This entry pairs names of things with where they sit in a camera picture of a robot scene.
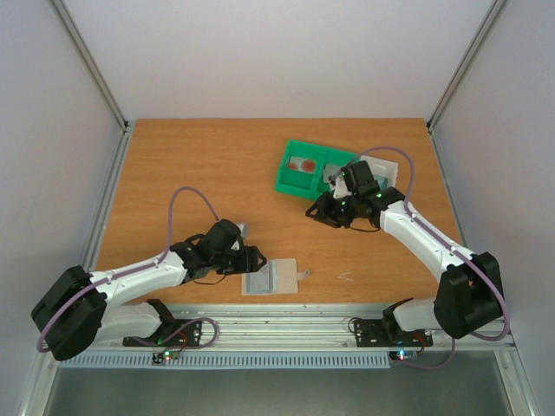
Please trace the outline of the white card holder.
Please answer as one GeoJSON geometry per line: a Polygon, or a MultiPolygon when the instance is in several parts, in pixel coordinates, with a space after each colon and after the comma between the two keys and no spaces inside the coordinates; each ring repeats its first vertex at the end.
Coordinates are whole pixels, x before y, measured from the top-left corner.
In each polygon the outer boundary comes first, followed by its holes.
{"type": "Polygon", "coordinates": [[[289,295],[298,293],[298,284],[305,278],[310,276],[310,270],[297,270],[296,259],[276,259],[271,260],[274,265],[274,277],[277,288],[274,293],[269,295],[247,295],[243,289],[245,275],[242,275],[241,295],[242,296],[273,296],[273,295],[289,295]]]}

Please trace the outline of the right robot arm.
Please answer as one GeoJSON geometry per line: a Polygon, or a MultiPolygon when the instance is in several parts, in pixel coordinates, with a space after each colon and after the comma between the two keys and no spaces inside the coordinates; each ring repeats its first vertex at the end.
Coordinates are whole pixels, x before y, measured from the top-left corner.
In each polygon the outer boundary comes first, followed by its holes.
{"type": "Polygon", "coordinates": [[[477,336],[479,329],[499,318],[499,335],[510,330],[502,293],[498,260],[488,252],[476,254],[447,237],[427,221],[394,187],[381,188],[365,161],[347,164],[330,179],[305,213],[333,228],[351,227],[364,219],[402,243],[430,271],[438,283],[433,299],[409,298],[382,312],[382,332],[391,343],[402,343],[414,331],[439,328],[455,340],[477,336]]]}

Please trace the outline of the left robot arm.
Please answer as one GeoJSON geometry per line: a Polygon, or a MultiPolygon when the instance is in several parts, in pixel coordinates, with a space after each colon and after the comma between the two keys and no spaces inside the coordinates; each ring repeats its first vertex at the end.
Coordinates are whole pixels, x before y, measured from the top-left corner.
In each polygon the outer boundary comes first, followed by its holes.
{"type": "Polygon", "coordinates": [[[222,277],[260,271],[267,263],[241,229],[221,219],[205,234],[172,244],[161,254],[114,270],[65,270],[30,316],[40,334],[36,349],[57,361],[76,357],[98,341],[134,338],[146,346],[167,345],[179,333],[160,300],[131,301],[158,289],[195,282],[214,272],[222,277]]]}

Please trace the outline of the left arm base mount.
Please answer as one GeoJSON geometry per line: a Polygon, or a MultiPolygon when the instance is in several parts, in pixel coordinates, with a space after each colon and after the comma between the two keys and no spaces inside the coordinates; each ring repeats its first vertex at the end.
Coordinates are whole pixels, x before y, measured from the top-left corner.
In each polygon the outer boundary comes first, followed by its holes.
{"type": "Polygon", "coordinates": [[[164,347],[175,348],[186,345],[196,348],[200,346],[203,324],[198,319],[178,319],[166,332],[161,329],[147,338],[125,337],[122,345],[127,348],[164,347]]]}

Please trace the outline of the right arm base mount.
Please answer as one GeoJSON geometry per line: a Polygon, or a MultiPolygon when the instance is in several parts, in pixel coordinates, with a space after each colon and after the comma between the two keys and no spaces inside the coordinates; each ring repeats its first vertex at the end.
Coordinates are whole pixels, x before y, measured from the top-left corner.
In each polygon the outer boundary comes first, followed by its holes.
{"type": "Polygon", "coordinates": [[[356,345],[359,348],[427,348],[434,344],[432,335],[428,335],[422,329],[411,333],[401,332],[398,335],[389,336],[378,319],[354,317],[348,321],[347,326],[348,331],[355,337],[356,345]]]}

